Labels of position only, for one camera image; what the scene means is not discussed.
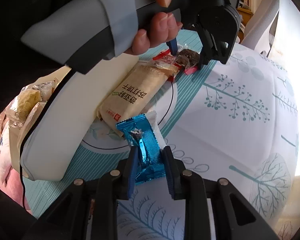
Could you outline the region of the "person's left hand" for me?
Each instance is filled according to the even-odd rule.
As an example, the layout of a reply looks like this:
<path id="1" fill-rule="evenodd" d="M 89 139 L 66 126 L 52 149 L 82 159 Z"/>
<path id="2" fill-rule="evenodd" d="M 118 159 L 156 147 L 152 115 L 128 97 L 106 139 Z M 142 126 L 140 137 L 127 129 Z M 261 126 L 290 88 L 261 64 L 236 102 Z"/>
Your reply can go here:
<path id="1" fill-rule="evenodd" d="M 161 7 L 169 7 L 172 0 L 156 0 Z M 159 12 L 152 17 L 149 31 L 140 29 L 134 37 L 132 46 L 125 51 L 130 55 L 141 55 L 150 48 L 173 40 L 183 24 L 176 21 L 172 13 Z"/>

